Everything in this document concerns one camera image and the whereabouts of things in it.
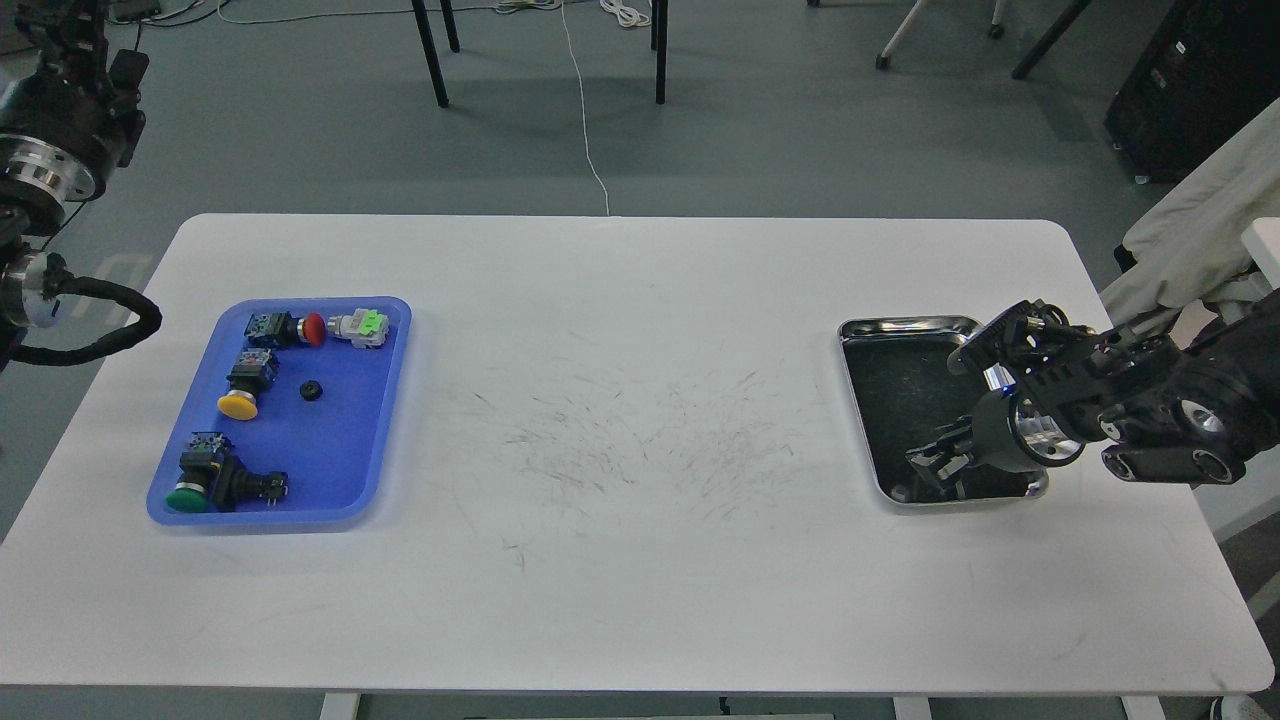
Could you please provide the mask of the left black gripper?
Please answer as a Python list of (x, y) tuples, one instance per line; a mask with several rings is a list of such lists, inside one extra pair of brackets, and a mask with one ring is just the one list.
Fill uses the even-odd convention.
[(119, 50), (108, 68), (105, 1), (18, 1), (15, 27), (38, 69), (3, 91), (3, 182), (52, 202), (101, 197), (131, 164), (146, 115), (140, 86), (148, 55)]

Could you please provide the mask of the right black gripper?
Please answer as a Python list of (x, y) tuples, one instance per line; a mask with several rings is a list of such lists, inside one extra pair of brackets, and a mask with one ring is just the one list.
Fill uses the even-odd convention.
[(1037, 471), (1079, 459), (1084, 445), (1029, 398), (1009, 388), (983, 395), (970, 421), (954, 421), (920, 447), (906, 451), (915, 471), (914, 501), (973, 501), (988, 497), (984, 473)]

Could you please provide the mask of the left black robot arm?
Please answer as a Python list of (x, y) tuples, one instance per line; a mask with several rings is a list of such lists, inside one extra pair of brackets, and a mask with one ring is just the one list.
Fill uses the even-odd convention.
[[(76, 275), (65, 259), (32, 246), (54, 237), (72, 202), (100, 199), (114, 170), (131, 164), (145, 131), (140, 86), (148, 58), (109, 53), (105, 1), (19, 1), (17, 29), (38, 54), (10, 83), (1, 108), (3, 361), (77, 366), (133, 348), (163, 324), (157, 305), (123, 284)], [(61, 297), (101, 299), (134, 320), (79, 348), (28, 346), (54, 325)]]

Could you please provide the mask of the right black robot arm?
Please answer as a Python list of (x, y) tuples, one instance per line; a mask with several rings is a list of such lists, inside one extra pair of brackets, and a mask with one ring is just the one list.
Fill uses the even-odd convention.
[(1187, 348), (1138, 323), (1096, 332), (1020, 301), (948, 356), (955, 374), (993, 366), (1011, 382), (906, 454), (937, 489), (983, 466), (1062, 468), (1098, 442), (1121, 480), (1229, 486), (1277, 445), (1276, 292)]

